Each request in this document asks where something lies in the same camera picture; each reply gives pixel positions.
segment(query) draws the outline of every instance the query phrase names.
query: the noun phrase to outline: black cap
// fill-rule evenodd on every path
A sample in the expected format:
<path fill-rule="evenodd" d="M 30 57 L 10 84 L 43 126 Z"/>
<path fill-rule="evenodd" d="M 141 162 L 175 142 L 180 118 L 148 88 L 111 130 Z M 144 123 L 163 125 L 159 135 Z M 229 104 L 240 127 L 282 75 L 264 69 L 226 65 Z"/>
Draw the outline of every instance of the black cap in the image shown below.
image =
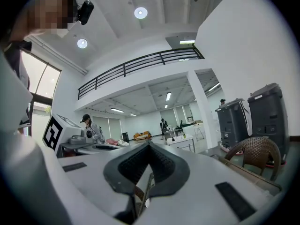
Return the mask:
<path fill-rule="evenodd" d="M 90 116 L 88 114 L 85 114 L 80 122 L 85 122 L 87 119 L 90 119 Z"/>

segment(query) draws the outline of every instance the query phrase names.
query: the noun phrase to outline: balcony railing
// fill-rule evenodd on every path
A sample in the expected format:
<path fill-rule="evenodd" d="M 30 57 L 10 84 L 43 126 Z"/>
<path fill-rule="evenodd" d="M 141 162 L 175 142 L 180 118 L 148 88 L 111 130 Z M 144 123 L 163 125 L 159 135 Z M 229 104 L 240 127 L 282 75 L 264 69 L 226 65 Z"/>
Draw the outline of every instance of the balcony railing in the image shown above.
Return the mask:
<path fill-rule="evenodd" d="M 118 77 L 126 77 L 131 73 L 148 68 L 151 66 L 160 66 L 168 63 L 176 62 L 179 60 L 189 59 L 204 59 L 202 54 L 196 47 L 191 48 L 176 48 L 171 50 L 165 50 L 161 52 L 151 53 L 128 62 L 124 62 L 116 67 L 113 67 L 106 72 L 91 79 L 86 84 L 78 89 L 78 99 L 92 90 L 96 90 L 97 87 L 114 80 Z"/>

